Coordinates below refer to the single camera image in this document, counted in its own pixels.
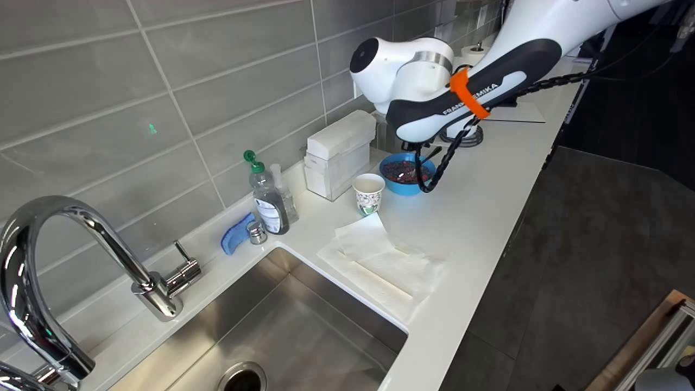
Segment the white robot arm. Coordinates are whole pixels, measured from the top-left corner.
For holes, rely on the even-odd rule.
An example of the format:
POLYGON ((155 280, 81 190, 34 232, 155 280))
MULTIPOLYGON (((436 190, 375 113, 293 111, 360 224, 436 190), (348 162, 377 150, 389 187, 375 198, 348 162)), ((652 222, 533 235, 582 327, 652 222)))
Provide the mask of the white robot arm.
POLYGON ((471 70, 451 70, 436 37, 369 37, 349 58, 360 93, 406 144, 453 136, 540 80, 570 49, 604 27, 670 0, 513 0, 504 26, 471 70))

